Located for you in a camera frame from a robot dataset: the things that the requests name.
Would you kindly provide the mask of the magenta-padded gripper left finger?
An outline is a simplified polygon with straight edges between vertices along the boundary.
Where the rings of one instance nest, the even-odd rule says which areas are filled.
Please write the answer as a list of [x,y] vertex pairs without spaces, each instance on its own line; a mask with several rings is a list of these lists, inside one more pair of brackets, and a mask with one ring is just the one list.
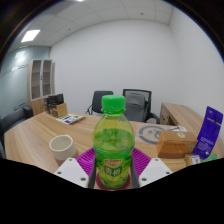
[[78,186],[93,189],[96,178],[95,152],[91,148],[77,158],[68,158],[54,172]]

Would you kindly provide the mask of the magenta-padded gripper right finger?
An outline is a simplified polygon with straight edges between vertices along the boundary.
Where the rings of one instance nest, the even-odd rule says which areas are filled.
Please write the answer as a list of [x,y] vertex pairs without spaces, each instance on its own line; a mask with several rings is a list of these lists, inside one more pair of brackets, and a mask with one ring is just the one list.
[[160,158],[150,158],[137,148],[133,149],[131,179],[134,188],[146,186],[172,174]]

